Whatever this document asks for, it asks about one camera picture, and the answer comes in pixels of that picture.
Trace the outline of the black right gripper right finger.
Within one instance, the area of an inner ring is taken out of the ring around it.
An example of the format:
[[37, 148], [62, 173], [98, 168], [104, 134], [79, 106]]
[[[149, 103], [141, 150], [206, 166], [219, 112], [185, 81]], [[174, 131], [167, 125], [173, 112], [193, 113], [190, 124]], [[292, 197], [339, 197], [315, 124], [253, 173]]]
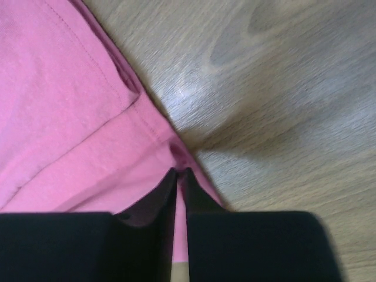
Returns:
[[191, 281], [343, 281], [330, 238], [303, 211], [233, 212], [184, 173]]

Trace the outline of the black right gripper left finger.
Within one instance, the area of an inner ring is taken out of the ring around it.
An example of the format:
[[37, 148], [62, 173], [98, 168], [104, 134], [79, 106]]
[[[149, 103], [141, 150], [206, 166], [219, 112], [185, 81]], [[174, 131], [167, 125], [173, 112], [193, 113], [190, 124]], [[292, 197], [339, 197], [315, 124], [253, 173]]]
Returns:
[[124, 211], [1, 214], [2, 281], [169, 281], [177, 171]]

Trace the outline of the pink t shirt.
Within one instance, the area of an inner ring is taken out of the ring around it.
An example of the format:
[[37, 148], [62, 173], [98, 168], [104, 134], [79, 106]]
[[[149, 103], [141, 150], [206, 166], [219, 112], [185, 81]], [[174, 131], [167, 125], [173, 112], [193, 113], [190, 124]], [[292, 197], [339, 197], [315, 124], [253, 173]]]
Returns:
[[2, 213], [119, 213], [187, 167], [218, 200], [82, 1], [1, 2]]

